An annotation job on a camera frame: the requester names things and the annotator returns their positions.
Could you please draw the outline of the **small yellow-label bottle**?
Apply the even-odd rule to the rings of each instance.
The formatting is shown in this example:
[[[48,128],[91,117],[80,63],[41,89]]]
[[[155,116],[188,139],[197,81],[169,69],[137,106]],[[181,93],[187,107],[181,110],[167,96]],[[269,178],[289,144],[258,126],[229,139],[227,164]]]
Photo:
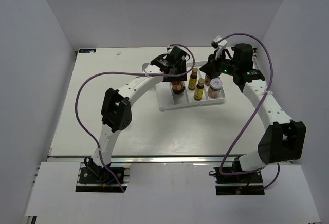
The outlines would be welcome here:
[[[193,95],[193,98],[195,100],[201,100],[202,99],[202,96],[203,96],[203,92],[204,92],[204,78],[200,78],[198,80],[198,83],[195,87],[195,91],[194,91],[194,95]]]
[[[198,69],[196,67],[194,67],[191,71],[191,75],[189,78],[188,88],[190,90],[194,90],[196,88],[197,74],[198,74]]]

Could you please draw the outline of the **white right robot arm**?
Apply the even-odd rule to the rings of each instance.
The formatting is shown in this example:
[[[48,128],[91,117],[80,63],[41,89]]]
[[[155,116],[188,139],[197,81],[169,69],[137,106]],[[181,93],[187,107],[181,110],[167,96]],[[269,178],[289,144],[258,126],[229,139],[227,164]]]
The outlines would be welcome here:
[[[253,66],[253,47],[236,44],[233,58],[228,59],[225,45],[213,43],[212,46],[215,51],[201,67],[201,72],[213,78],[221,74],[232,76],[234,83],[254,106],[265,129],[257,149],[235,158],[233,178],[244,182],[252,172],[269,164],[300,159],[306,126],[301,121],[294,121],[267,89],[269,84],[265,77]]]

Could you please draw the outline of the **white-lid chili sauce jar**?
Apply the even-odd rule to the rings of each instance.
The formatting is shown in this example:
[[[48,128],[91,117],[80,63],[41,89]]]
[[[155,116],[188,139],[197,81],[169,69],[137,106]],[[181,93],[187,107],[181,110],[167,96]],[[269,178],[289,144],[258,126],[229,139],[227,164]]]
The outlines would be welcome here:
[[[212,80],[212,77],[209,76],[209,75],[207,75],[207,74],[205,74],[205,85],[206,86],[209,86],[210,85],[211,80]]]

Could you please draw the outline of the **black XDOF sticker left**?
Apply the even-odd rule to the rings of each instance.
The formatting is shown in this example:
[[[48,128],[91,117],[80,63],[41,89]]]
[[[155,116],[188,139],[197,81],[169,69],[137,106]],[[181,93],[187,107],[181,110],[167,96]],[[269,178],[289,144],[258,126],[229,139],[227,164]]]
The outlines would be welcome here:
[[[78,53],[95,53],[96,48],[91,48],[91,49],[79,49]]]

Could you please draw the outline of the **aluminium table frame rail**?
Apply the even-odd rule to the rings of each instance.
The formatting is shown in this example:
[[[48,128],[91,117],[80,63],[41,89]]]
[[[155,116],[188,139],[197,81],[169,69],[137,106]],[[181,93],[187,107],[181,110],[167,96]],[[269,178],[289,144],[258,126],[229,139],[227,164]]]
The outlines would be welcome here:
[[[50,156],[47,162],[84,162],[85,156],[67,157]],[[114,156],[112,163],[220,163],[224,156]]]

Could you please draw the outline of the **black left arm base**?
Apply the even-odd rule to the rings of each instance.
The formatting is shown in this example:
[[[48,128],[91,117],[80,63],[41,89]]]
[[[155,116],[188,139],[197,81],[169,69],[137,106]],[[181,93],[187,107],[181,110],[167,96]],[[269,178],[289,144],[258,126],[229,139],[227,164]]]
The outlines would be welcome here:
[[[107,169],[96,165],[91,157],[86,157],[84,166],[79,170],[76,192],[123,193],[123,190]]]

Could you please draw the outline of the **dark amber sauce jar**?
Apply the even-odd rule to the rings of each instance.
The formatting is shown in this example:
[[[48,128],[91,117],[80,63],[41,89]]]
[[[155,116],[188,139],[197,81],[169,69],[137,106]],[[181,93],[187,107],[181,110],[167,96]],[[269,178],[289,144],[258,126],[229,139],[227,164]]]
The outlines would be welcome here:
[[[185,84],[183,81],[171,82],[172,92],[176,95],[180,95],[185,91]]]

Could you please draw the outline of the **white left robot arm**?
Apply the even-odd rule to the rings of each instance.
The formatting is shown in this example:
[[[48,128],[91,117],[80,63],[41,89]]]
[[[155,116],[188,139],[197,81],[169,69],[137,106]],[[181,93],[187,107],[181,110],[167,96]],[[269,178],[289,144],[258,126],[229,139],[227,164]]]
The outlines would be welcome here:
[[[97,182],[108,178],[108,166],[112,152],[121,131],[132,121],[134,103],[150,88],[164,80],[172,80],[176,75],[186,72],[187,53],[174,46],[164,55],[159,55],[148,63],[140,76],[137,76],[119,89],[109,88],[101,108],[102,128],[98,140],[100,147],[89,159],[88,165],[95,165],[91,176]]]

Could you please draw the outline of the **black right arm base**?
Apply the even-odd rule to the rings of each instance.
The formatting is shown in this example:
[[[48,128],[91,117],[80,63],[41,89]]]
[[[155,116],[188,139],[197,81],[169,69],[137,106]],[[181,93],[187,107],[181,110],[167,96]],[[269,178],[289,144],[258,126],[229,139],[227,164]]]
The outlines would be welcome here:
[[[220,174],[220,168],[215,167],[208,173],[215,178],[217,196],[264,195],[263,178],[260,172],[226,176]]]

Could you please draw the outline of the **white divided organizer tray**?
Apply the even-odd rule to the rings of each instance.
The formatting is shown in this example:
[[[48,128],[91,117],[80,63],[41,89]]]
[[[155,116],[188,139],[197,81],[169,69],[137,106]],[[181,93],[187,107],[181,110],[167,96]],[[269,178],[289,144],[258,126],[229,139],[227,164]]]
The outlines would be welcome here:
[[[187,80],[184,81],[185,90],[182,94],[175,94],[172,90],[172,84],[170,82],[162,82],[155,85],[156,95],[158,98],[159,109],[171,110],[177,108],[186,108],[193,106],[205,106],[205,105],[213,105],[213,104],[221,104],[225,100],[225,92],[222,87],[219,91],[216,98],[212,98],[208,96],[208,88],[209,86],[204,86],[204,91],[202,98],[200,100],[194,99],[195,90],[189,90],[189,78],[191,72],[187,74]]]

